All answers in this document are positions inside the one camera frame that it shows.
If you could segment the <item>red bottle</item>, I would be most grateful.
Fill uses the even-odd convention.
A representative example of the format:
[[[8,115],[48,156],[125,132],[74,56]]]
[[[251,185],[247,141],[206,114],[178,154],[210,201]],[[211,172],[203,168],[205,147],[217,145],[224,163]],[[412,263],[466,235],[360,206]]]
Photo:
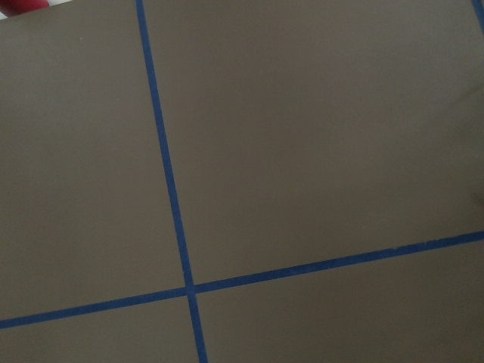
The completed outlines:
[[[0,3],[1,12],[6,17],[25,14],[50,6],[46,0],[1,0]]]

